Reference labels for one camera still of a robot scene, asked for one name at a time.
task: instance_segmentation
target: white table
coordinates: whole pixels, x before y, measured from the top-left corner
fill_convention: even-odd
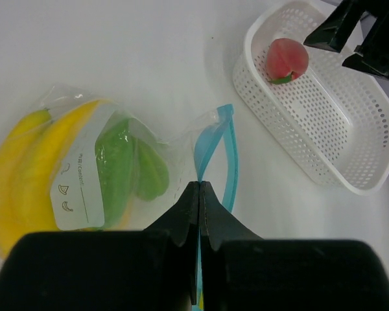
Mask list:
[[[235,215],[264,238],[366,241],[389,274],[389,181],[370,198],[315,185],[232,87],[244,34],[275,2],[0,1],[0,141],[55,82],[123,100],[160,136],[233,103],[241,157]],[[206,174],[219,194],[224,171],[215,157]]]

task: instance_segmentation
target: printed icon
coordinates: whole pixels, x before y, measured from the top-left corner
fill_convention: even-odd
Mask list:
[[[73,212],[73,209],[70,209],[70,208],[67,206],[67,202],[66,202],[66,201],[64,201],[64,202],[62,203],[62,208],[63,208],[65,211],[67,211],[67,212]]]
[[[62,185],[58,186],[59,192],[62,193],[63,195],[67,194],[68,188],[69,188],[69,186],[62,186]]]
[[[60,171],[60,174],[62,175],[64,172],[67,172],[71,168],[71,165],[69,163],[66,163],[65,167]]]

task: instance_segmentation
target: plastic basket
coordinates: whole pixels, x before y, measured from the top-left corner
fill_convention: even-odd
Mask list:
[[[265,12],[246,34],[233,83],[314,182],[366,195],[389,174],[389,99],[374,78],[341,66],[349,47],[340,54],[307,48],[308,71],[288,84],[270,84],[265,72],[275,39],[303,42],[325,19],[303,1]]]

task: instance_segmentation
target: red peach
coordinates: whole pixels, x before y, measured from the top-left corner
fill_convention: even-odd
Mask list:
[[[266,56],[266,71],[271,83],[282,84],[300,77],[309,66],[309,55],[297,41],[281,38],[271,43]]]

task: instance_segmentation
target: green leaf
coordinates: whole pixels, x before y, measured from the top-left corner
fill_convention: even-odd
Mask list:
[[[276,80],[270,80],[269,82],[271,84],[285,84],[285,83],[291,82],[292,81],[292,74],[293,73],[290,73],[288,76],[286,76],[284,78],[279,78],[279,79],[276,79]]]

